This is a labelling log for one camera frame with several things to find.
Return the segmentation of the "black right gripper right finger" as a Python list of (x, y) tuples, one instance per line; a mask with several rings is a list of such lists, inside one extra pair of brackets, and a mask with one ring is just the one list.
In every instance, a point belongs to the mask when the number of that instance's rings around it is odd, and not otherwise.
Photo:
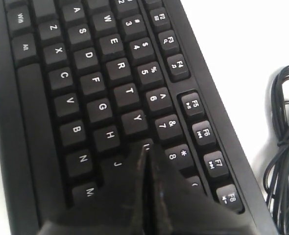
[(237, 215), (195, 191), (168, 160), (163, 148), (147, 151), (146, 221), (151, 235), (243, 235)]

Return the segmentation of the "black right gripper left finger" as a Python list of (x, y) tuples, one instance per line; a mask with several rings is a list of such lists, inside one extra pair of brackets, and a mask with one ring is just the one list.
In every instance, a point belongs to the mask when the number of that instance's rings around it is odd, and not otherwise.
[(40, 235), (144, 235), (144, 179), (147, 151), (135, 145), (91, 200), (47, 220)]

